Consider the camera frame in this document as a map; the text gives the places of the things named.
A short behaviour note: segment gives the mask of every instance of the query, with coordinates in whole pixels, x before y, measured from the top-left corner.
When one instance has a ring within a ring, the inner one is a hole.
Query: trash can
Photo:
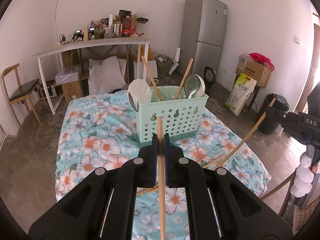
[[[259,118],[263,115],[273,98],[276,98],[276,101],[273,104],[273,107],[282,111],[284,114],[288,112],[289,110],[289,104],[287,100],[280,95],[277,94],[268,94],[266,95],[266,98],[264,99],[264,102],[262,104],[262,107],[258,113],[257,121]],[[259,130],[265,134],[272,134],[278,127],[279,123],[273,120],[270,117],[265,117],[262,123],[259,125]]]

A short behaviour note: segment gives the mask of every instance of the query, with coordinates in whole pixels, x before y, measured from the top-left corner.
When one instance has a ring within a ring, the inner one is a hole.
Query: refrigerator
[[[198,74],[204,78],[206,66],[216,75],[226,33],[227,14],[228,6],[219,0],[186,0],[177,67],[181,75],[184,75],[190,58],[194,61],[189,75]]]

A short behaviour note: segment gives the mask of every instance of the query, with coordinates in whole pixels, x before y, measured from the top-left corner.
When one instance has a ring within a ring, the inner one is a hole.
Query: light switch
[[[294,37],[294,42],[300,44],[300,37],[295,36]]]

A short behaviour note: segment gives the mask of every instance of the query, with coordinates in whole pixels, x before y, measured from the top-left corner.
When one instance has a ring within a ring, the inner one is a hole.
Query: green plastic basket
[[[140,147],[150,145],[152,136],[157,133],[157,118],[163,119],[163,133],[169,133],[170,141],[174,142],[196,134],[199,119],[209,98],[204,94],[201,98],[185,99],[182,89],[179,99],[174,100],[179,87],[159,87],[163,101],[151,88],[151,103],[140,104],[137,113],[137,132]]]

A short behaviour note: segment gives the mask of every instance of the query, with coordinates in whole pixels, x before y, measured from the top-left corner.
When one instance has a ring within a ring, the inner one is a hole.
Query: chair
[[[29,99],[29,103],[30,103],[30,105],[31,105],[32,111],[33,111],[33,113],[35,114],[35,116],[36,116],[39,124],[42,125],[42,123],[41,123],[41,121],[40,121],[40,119],[39,119],[39,116],[38,116],[38,114],[37,114],[37,112],[36,112],[36,109],[35,109],[35,107],[34,107],[34,105],[33,105],[33,103],[32,103],[31,96],[30,96],[31,93],[32,93],[32,91],[35,90],[35,88],[37,87],[39,98],[40,98],[40,95],[41,95],[41,97],[42,97],[43,100],[44,100],[44,106],[45,106],[45,108],[48,108],[48,107],[47,107],[47,103],[46,103],[46,101],[45,101],[45,99],[44,99],[44,95],[43,95],[43,93],[42,93],[42,90],[41,90],[41,86],[40,86],[40,83],[39,83],[39,79],[35,79],[35,80],[29,81],[29,82],[21,85],[21,83],[20,83],[20,78],[19,78],[19,74],[18,74],[18,69],[17,69],[18,66],[20,66],[19,63],[16,64],[16,65],[11,66],[11,67],[9,67],[9,68],[6,68],[6,69],[2,72],[2,74],[1,74],[1,79],[2,79],[2,83],[3,83],[3,87],[4,87],[4,92],[5,92],[7,101],[8,101],[8,103],[9,103],[10,109],[11,109],[11,111],[12,111],[12,113],[13,113],[13,116],[15,117],[15,119],[16,119],[19,127],[20,127],[20,129],[23,130],[22,125],[21,125],[21,123],[19,122],[19,120],[18,120],[18,118],[17,118],[17,115],[16,115],[16,113],[14,112],[14,109],[13,109],[13,107],[12,107],[13,104],[18,103],[18,102],[21,101],[21,103],[24,103],[24,105],[25,105],[28,113],[30,113],[30,110],[29,110],[29,107],[28,107],[28,104],[27,104],[27,99]],[[9,97],[7,88],[6,88],[6,86],[5,86],[4,77],[5,77],[8,73],[10,73],[12,70],[15,70],[16,79],[17,79],[17,83],[18,83],[19,87],[18,87],[18,89],[12,94],[12,96]]]

